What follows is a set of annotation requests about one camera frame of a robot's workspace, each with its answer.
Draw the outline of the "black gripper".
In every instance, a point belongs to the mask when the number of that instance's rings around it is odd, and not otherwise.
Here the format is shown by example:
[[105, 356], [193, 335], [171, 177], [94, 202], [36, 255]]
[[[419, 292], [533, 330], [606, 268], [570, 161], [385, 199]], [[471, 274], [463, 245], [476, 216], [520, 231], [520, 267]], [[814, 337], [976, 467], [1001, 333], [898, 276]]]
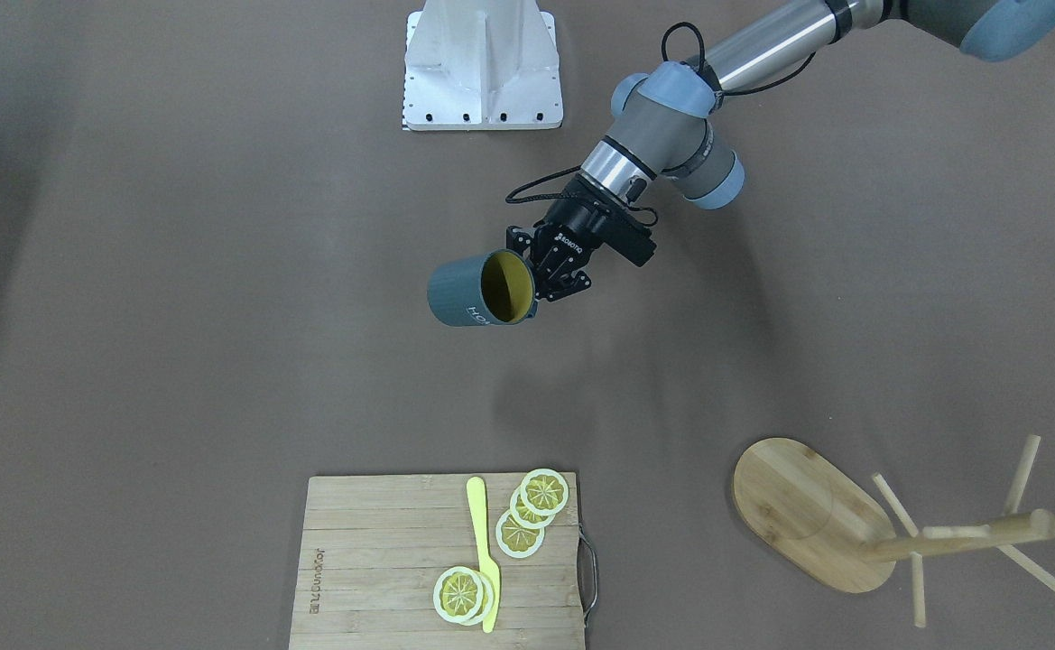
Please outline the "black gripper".
[[551, 202], [544, 218], [536, 223], [535, 231], [507, 227], [505, 247], [532, 265], [539, 300], [555, 302], [586, 291], [590, 279], [577, 270], [605, 242], [606, 223], [619, 217], [622, 206], [584, 173], [574, 173], [560, 192], [535, 199]]

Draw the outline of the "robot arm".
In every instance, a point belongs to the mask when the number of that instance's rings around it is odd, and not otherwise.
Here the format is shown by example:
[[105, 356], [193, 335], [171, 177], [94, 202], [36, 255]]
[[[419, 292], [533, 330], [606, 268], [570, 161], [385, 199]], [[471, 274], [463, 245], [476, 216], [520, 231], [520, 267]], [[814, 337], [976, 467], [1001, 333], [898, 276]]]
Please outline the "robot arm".
[[813, 54], [853, 30], [902, 20], [985, 61], [1002, 61], [1055, 28], [1055, 1], [791, 1], [687, 60], [666, 57], [624, 79], [611, 97], [614, 123], [580, 166], [569, 169], [532, 229], [510, 227], [505, 251], [483, 265], [486, 297], [530, 309], [586, 291], [586, 265], [609, 246], [637, 266], [654, 255], [637, 200], [666, 178], [701, 209], [738, 196], [745, 168], [708, 116], [726, 99], [786, 82]]

